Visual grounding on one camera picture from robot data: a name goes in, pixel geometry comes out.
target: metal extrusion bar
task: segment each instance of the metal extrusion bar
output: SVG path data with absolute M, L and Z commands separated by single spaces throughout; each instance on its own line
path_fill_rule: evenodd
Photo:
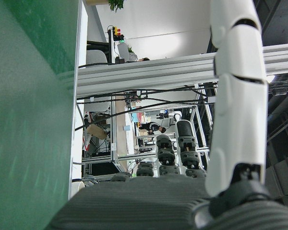
M 175 135 L 175 133 L 164 133 L 163 135 Z M 154 135 L 145 135 L 145 136 L 136 136 L 137 139 L 142 139 L 142 138 L 153 138 L 153 137 L 158 137 L 160 134 L 154 134 Z
M 200 90 L 201 93 L 206 94 L 206 90 Z M 212 116 L 211 116 L 211 111 L 210 111 L 210 107 L 208 104 L 205 104 L 205 110 L 206 110 L 206 115 L 207 115 L 207 119 L 208 119 L 208 124 L 209 124 L 209 128 L 210 130 L 212 130 L 212 126 L 213 126 L 213 122 L 212 122 Z
M 111 102 L 111 115 L 116 113 L 116 104 L 114 101 Z M 116 117 L 111 118 L 111 143 L 117 144 L 116 139 Z M 117 151 L 111 150 L 111 161 L 117 160 Z
M 196 118 L 197 118 L 198 128 L 199 128 L 200 134 L 201 134 L 202 144 L 205 147 L 205 146 L 207 146 L 207 143 L 206 143 L 204 129 L 203 129 L 202 121 L 201 121 L 201 116 L 200 116 L 200 113 L 198 111 L 198 107 L 196 106 L 194 109 L 195 109 L 195 114 L 196 114 Z
M 80 69 L 77 97 L 130 88 L 176 87 L 218 81 L 215 53 Z M 288 73 L 288 44 L 264 47 L 267 75 Z
M 155 148 L 156 145 L 151 145 L 151 146 L 141 146 L 139 147 L 140 150 L 143 150 L 143 149 L 152 149 L 152 148 Z
M 107 175 L 100 175 L 100 176 L 94 176 L 94 177 L 98 181 L 108 181 L 108 180 L 111 180 L 114 175 L 115 174 L 107 174 Z
M 148 157 L 156 157 L 156 153 L 141 153 L 141 154 L 119 156 L 119 161 L 134 160 Z
M 82 158 L 82 163 L 85 164 L 97 164 L 104 162 L 111 162 L 111 156 Z
M 198 111 L 198 107 L 197 106 L 195 107 L 195 113 L 196 113 L 198 128 L 200 130 L 202 144 L 203 144 L 204 147 L 206 147 L 207 146 L 206 138 L 205 138 L 204 129 L 203 129 L 202 121 L 201 121 L 201 116 L 200 116 L 200 113 Z M 209 160 L 210 160 L 209 156 L 208 156 L 208 153 L 205 152 L 204 155 L 205 155 L 207 166 L 208 166 Z

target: white wall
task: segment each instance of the white wall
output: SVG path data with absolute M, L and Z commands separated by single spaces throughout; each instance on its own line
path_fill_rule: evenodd
M 174 58 L 205 53 L 210 38 L 209 0 L 127 0 L 111 12 L 97 10 L 104 31 L 117 26 L 138 58 Z
M 104 33 L 101 32 L 99 30 L 101 28 L 98 27 L 98 25 L 100 25 L 100 22 L 96 20 L 98 19 L 98 12 L 95 9 L 95 6 L 89 6 L 86 4 L 86 1 L 83 2 L 88 16 L 87 40 L 95 42 L 106 42 Z

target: white robot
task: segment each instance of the white robot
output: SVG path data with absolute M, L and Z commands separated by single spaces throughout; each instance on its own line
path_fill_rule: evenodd
M 82 189 L 47 229 L 288 229 L 288 208 L 264 187 L 268 88 L 253 1 L 211 0 L 211 31 L 219 82 L 207 174 L 191 124 L 180 120 L 177 155 L 197 179 L 179 175 L 171 140 L 160 135 L 160 177 Z

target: person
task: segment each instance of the person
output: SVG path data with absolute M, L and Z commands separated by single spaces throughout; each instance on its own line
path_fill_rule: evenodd
M 142 126 L 139 127 L 139 129 L 146 129 L 150 133 L 152 133 L 154 131 L 160 131 L 161 133 L 165 133 L 165 131 L 167 130 L 166 128 L 160 126 L 156 122 L 149 122 L 149 123 L 141 124 L 141 125 Z
M 150 61 L 150 59 L 148 58 L 148 57 L 144 57 L 144 58 L 141 58 L 141 59 L 139 59 L 138 61 Z

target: aluminum frame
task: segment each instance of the aluminum frame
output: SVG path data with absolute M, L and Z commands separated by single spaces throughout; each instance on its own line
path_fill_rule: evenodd
M 96 66 L 78 72 L 77 97 L 115 90 L 176 87 L 218 81 L 214 76 L 215 53 L 167 58 L 112 66 Z M 288 44 L 264 47 L 267 75 L 288 73 Z

